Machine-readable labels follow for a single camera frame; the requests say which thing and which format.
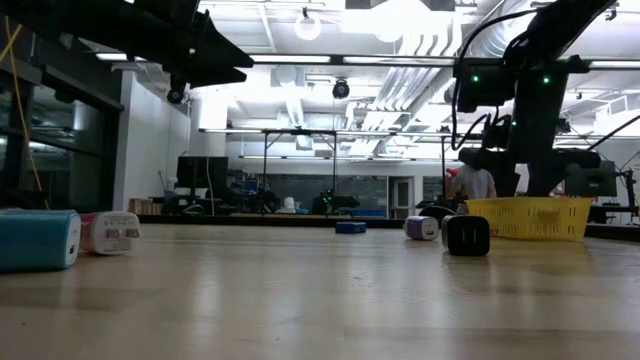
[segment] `yellow basket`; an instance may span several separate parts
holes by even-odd
[[[581,239],[591,199],[500,198],[467,201],[471,215],[489,221],[494,236],[514,239]]]

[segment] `teal power bank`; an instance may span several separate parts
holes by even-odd
[[[73,265],[82,222],[75,211],[0,214],[0,272],[62,270]]]

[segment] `table surface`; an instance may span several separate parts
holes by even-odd
[[[639,359],[640,247],[400,230],[143,227],[130,256],[0,276],[0,359]]]

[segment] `camera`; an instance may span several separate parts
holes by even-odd
[[[336,81],[335,86],[333,87],[333,98],[337,100],[346,99],[349,97],[349,84],[347,84],[347,80],[338,79]]]

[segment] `door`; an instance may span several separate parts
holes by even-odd
[[[393,178],[393,218],[404,220],[413,213],[413,178]]]

